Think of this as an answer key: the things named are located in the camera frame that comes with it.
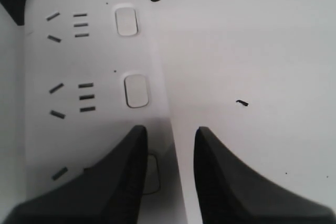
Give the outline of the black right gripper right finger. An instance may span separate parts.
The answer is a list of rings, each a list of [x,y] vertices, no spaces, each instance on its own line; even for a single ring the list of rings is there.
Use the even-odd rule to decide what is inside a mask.
[[[204,126],[195,134],[193,169],[203,223],[335,223],[329,207],[260,175]]]

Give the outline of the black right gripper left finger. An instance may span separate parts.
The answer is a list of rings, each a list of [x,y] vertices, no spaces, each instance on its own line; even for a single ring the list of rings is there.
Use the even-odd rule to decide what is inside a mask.
[[[146,171],[147,130],[136,125],[94,166],[16,206],[4,223],[137,223]]]

